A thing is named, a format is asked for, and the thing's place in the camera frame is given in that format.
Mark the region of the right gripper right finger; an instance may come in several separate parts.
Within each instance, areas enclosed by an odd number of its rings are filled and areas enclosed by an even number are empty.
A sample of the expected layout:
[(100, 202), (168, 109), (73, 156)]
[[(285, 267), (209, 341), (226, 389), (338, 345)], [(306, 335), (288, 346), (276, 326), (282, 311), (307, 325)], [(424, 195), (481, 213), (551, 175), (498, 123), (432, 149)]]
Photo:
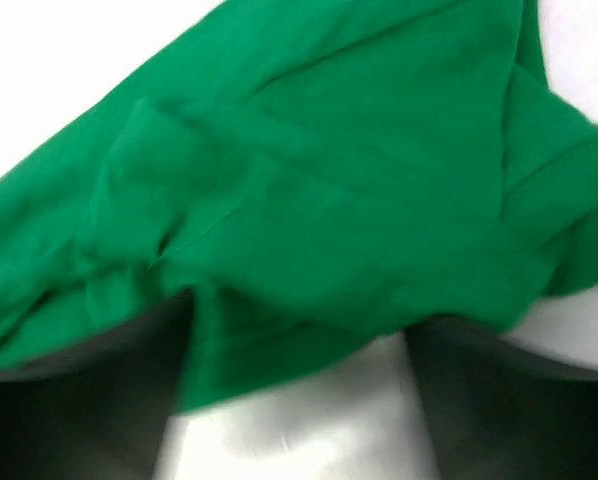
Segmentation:
[(598, 479), (598, 370), (460, 317), (404, 339), (442, 479)]

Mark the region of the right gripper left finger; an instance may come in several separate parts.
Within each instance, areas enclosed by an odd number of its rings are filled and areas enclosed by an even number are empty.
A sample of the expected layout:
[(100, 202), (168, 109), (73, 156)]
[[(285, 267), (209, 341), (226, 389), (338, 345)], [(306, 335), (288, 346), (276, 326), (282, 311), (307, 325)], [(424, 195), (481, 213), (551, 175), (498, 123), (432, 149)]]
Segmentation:
[(153, 477), (193, 328), (181, 292), (69, 348), (0, 370), (0, 480)]

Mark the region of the green t-shirt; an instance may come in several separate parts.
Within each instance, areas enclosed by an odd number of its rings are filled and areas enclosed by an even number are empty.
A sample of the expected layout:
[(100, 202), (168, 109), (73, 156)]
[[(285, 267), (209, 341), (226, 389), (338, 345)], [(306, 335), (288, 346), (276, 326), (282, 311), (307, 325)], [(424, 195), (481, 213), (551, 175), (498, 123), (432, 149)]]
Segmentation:
[(187, 410), (596, 284), (533, 1), (227, 1), (0, 179), (0, 369), (190, 289)]

